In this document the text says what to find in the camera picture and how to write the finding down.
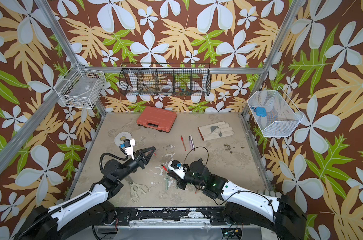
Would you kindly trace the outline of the red gel pen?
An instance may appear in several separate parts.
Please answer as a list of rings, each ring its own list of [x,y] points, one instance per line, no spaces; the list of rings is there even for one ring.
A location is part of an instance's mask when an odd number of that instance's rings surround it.
[[[186,145],[185,145],[185,142],[184,142],[184,138],[182,135],[180,135],[180,139],[181,139],[181,142],[183,144],[183,147],[184,147],[184,151],[187,151],[187,148],[186,148]]]

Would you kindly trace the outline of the brown white marker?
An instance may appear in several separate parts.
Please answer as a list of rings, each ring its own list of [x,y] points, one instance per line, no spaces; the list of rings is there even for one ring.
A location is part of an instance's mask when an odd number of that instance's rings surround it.
[[[195,150],[195,145],[194,145],[194,141],[193,141],[193,137],[191,136],[191,140],[192,140],[192,143],[193,143],[193,149],[192,150]]]

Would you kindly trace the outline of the pink marker pen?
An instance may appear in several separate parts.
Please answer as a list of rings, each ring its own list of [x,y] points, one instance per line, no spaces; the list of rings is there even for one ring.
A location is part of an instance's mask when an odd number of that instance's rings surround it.
[[[191,136],[188,136],[188,138],[189,138],[190,148],[192,150],[194,147],[193,147],[193,143],[192,143],[192,140],[191,140]]]

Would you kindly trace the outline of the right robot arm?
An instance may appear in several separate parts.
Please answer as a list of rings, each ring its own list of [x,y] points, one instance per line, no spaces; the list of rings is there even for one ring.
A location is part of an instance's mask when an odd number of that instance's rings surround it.
[[[193,185],[214,201],[221,200],[221,214],[227,223],[257,225],[274,231],[280,240],[304,239],[307,216],[287,195],[271,197],[246,190],[210,173],[202,160],[190,165],[173,160],[167,168],[180,189]]]

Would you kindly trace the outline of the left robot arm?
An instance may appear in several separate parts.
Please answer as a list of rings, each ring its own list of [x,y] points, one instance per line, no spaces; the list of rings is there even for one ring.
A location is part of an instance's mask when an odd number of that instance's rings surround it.
[[[90,189],[59,205],[34,209],[15,234],[16,240],[64,240],[83,229],[113,219],[115,207],[109,199],[122,189],[122,180],[138,168],[144,169],[155,153],[155,147],[133,152],[131,158],[103,153],[99,169],[100,181]]]

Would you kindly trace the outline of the light green pen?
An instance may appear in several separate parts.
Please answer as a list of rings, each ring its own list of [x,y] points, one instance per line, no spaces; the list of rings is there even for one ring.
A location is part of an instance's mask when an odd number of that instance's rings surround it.
[[[165,178],[165,190],[168,191],[168,188],[169,188],[169,176],[166,175],[166,178]]]

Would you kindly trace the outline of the red plastic tool case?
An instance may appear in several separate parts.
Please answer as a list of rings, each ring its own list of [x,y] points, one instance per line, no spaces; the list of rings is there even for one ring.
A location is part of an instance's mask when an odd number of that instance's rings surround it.
[[[176,120],[177,114],[172,111],[155,107],[146,107],[136,120],[138,126],[169,133]]]

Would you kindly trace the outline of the white tape roll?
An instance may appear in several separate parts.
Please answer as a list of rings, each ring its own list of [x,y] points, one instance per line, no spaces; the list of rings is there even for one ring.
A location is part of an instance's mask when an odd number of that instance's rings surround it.
[[[132,138],[131,133],[121,132],[115,136],[114,143],[119,147],[121,144],[123,144],[124,140],[129,140],[131,138]]]

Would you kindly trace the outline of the white canvas work glove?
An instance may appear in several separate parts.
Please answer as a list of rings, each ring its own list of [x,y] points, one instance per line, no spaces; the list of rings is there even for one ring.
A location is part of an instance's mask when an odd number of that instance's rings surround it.
[[[226,122],[218,122],[198,127],[203,141],[210,141],[219,138],[229,137],[234,134],[233,128]]]

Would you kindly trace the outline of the blue object in basket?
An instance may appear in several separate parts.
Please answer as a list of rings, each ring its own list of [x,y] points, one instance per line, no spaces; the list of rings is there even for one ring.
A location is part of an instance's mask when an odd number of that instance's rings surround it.
[[[267,116],[267,111],[263,107],[255,107],[255,108],[253,108],[253,110],[256,113],[256,116],[258,116],[258,117],[266,117]]]

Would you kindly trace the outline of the white mesh basket right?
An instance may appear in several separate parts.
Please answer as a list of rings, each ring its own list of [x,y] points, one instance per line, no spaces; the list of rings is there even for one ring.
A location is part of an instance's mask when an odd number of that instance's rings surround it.
[[[256,91],[247,104],[266,138],[289,137],[304,119],[304,114],[281,87],[277,90]],[[267,116],[256,116],[253,110],[255,107],[265,108]]]

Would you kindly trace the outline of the beige handled scissors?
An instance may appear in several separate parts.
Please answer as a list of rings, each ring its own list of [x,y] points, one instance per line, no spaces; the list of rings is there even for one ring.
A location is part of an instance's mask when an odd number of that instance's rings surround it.
[[[133,181],[133,179],[129,176],[127,176],[125,179],[130,187],[130,199],[132,202],[134,202],[134,203],[139,202],[139,200],[140,200],[139,193],[141,193],[141,194],[149,193],[149,188],[146,185],[135,183]]]

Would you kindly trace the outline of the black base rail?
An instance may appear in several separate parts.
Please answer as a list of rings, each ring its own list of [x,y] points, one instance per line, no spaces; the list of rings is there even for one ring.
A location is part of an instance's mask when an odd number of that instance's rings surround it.
[[[202,224],[206,226],[225,225],[222,207],[163,207],[163,208],[116,208],[119,226],[151,224]]]

